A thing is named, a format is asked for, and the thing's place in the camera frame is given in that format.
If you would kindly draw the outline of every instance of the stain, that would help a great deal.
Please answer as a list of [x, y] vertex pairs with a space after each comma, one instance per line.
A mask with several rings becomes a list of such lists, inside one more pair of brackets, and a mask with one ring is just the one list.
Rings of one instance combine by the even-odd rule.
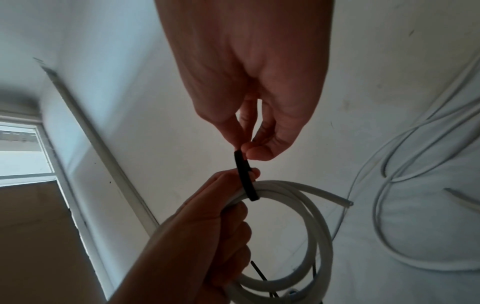
[[348, 113], [349, 109], [350, 109], [350, 100], [344, 99], [344, 100], [341, 102], [341, 108], [340, 108], [340, 110], [341, 110], [341, 111], [344, 111], [345, 113]]

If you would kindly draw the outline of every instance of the person's left hand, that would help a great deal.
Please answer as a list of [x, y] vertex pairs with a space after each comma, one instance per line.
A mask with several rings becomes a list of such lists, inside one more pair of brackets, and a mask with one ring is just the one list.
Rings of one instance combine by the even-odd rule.
[[222, 287], [250, 262], [247, 207], [224, 210], [241, 187], [236, 169], [213, 175], [159, 227], [110, 303], [229, 303]]

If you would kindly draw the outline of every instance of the wire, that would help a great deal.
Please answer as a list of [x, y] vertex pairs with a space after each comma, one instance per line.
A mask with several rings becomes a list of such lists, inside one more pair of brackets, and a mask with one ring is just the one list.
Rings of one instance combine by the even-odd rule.
[[[414, 124], [412, 127], [396, 134], [392, 138], [390, 138], [388, 141], [386, 141], [384, 144], [380, 146], [361, 166], [360, 170], [357, 172], [355, 175], [355, 178], [353, 179], [353, 182], [348, 190], [347, 194], [347, 199], [350, 199], [350, 196], [352, 194], [352, 190], [354, 186], [356, 185], [356, 182], [358, 180], [358, 177], [364, 170], [364, 168], [370, 163], [370, 161], [380, 152], [382, 151], [386, 146], [388, 146], [392, 141], [395, 139], [403, 136], [398, 140], [390, 149], [387, 151], [386, 156], [382, 159], [381, 165], [380, 165], [380, 173], [381, 175], [385, 178], [383, 184], [381, 185], [380, 189], [378, 190], [375, 199], [373, 201], [373, 207], [372, 207], [372, 221], [373, 221], [373, 227], [375, 234], [377, 236], [377, 239], [379, 240], [382, 248], [390, 254], [393, 258], [396, 260], [408, 264], [413, 267], [421, 268], [421, 269], [428, 269], [428, 270], [438, 270], [438, 271], [460, 271], [460, 270], [478, 270], [480, 269], [480, 260], [454, 260], [454, 261], [447, 261], [447, 262], [434, 262], [434, 261], [427, 261], [427, 260], [419, 260], [419, 259], [414, 259], [411, 257], [408, 257], [397, 250], [393, 249], [385, 240], [385, 237], [383, 236], [380, 225], [378, 223], [378, 209], [381, 205], [380, 198], [382, 194], [384, 193], [386, 187], [391, 184], [391, 183], [396, 183], [396, 182], [402, 182], [406, 181], [415, 177], [418, 177], [422, 174], [425, 174], [441, 164], [445, 163], [446, 161], [450, 160], [453, 158], [455, 155], [460, 153], [464, 148], [466, 148], [473, 140], [475, 140], [478, 137], [478, 132], [470, 132], [467, 134], [464, 138], [461, 139], [461, 141], [456, 144], [454, 147], [450, 148], [448, 153], [440, 160], [437, 162], [434, 162], [430, 164], [429, 166], [426, 166], [414, 173], [410, 173], [407, 175], [401, 175], [418, 157], [420, 157], [425, 151], [427, 151], [430, 147], [432, 147], [435, 143], [437, 143], [439, 140], [441, 140], [443, 137], [445, 137], [447, 134], [455, 130], [456, 128], [460, 127], [464, 123], [466, 123], [468, 120], [473, 118], [474, 116], [478, 115], [480, 113], [480, 98], [476, 98], [464, 105], [458, 106], [452, 110], [446, 111], [445, 113], [441, 115], [437, 115], [439, 110], [444, 107], [445, 104], [447, 104], [454, 96], [457, 95], [458, 92], [461, 91], [461, 89], [471, 80], [473, 75], [476, 73], [476, 68], [479, 66], [480, 63], [480, 54], [475, 56], [475, 58], [471, 61], [470, 64], [467, 65], [467, 67], [459, 74], [459, 76], [452, 82], [452, 84], [435, 100], [433, 103], [432, 107], [433, 111], [431, 113], [425, 114], [425, 118], [419, 122]], [[455, 119], [447, 128], [443, 129], [441, 132], [439, 132], [435, 137], [433, 137], [431, 140], [429, 140], [427, 143], [425, 143], [420, 149], [418, 149], [414, 154], [412, 154], [410, 157], [408, 157], [406, 160], [402, 162], [400, 166], [398, 166], [395, 170], [393, 170], [392, 173], [387, 174], [387, 165], [395, 151], [400, 147], [400, 145], [412, 134], [414, 133], [418, 128], [425, 126], [427, 124], [430, 124], [432, 122], [438, 121], [440, 119], [446, 118], [446, 117], [451, 117], [453, 114], [458, 114], [459, 117]], [[452, 192], [452, 190], [447, 190], [444, 189], [445, 191], [449, 192], [450, 194], [453, 194], [456, 197], [459, 197], [458, 193]], [[464, 205], [467, 205], [470, 208], [478, 208], [478, 206], [472, 206], [472, 203], [469, 201], [466, 201], [466, 203], [463, 203]], [[336, 225], [336, 228], [332, 234], [332, 239], [335, 238], [337, 235], [340, 226], [342, 224], [342, 221], [345, 217], [345, 214], [347, 213], [347, 209], [343, 209], [343, 212], [338, 220], [338, 223]]]
[[[244, 274], [236, 282], [225, 288], [229, 298], [235, 303], [320, 303], [328, 289], [332, 273], [333, 245], [327, 223], [315, 204], [302, 192], [327, 199], [344, 208], [353, 205], [345, 198], [332, 193], [293, 182], [258, 181], [253, 186], [259, 197], [276, 200], [287, 205], [302, 218], [307, 230], [307, 250], [300, 266], [288, 276], [276, 280], [258, 280]], [[227, 206], [236, 204], [247, 195], [242, 189], [233, 196]], [[283, 297], [266, 297], [248, 291], [246, 288], [260, 292], [277, 292], [288, 289], [300, 282], [310, 271], [316, 255], [320, 250], [320, 269], [310, 284], [294, 294]]]

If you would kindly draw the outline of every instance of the person's right hand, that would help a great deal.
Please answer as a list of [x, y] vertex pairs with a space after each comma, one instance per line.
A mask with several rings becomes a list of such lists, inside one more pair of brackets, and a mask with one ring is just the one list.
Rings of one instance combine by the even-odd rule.
[[[270, 160], [290, 147], [322, 92], [332, 0], [156, 0], [156, 5], [196, 112], [248, 159]], [[250, 142], [257, 99], [262, 124]]]

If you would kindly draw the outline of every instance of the floor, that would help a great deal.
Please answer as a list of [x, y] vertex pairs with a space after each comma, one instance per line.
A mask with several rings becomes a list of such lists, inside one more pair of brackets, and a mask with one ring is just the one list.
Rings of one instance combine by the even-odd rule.
[[[263, 180], [290, 180], [345, 195], [370, 153], [415, 120], [480, 48], [480, 2], [335, 3], [330, 68], [318, 108], [288, 151], [254, 165]], [[196, 116], [153, 4], [76, 5], [57, 71], [162, 221], [210, 175], [232, 168], [233, 150]], [[74, 123], [66, 121], [71, 118], [65, 109], [49, 98], [44, 94], [42, 99], [45, 127], [67, 175], [82, 183], [82, 191], [106, 191], [89, 182], [96, 170], [104, 169], [93, 164], [96, 158]], [[84, 212], [115, 200], [102, 199], [96, 206], [86, 203]], [[327, 202], [317, 204], [334, 223], [339, 210]], [[272, 202], [248, 206], [252, 259], [268, 278], [274, 277], [305, 240], [305, 228], [295, 214]], [[122, 263], [134, 260], [146, 236], [136, 235], [139, 228], [133, 227], [131, 213], [115, 211], [132, 223], [131, 229], [116, 224], [123, 233], [117, 242], [131, 252], [124, 260], [110, 252], [114, 257], [106, 265], [118, 282], [128, 269]], [[92, 226], [102, 220], [92, 218]], [[97, 242], [111, 241], [100, 228], [95, 233]], [[103, 245], [100, 251], [108, 256], [118, 248]], [[246, 273], [255, 275], [252, 269]]]

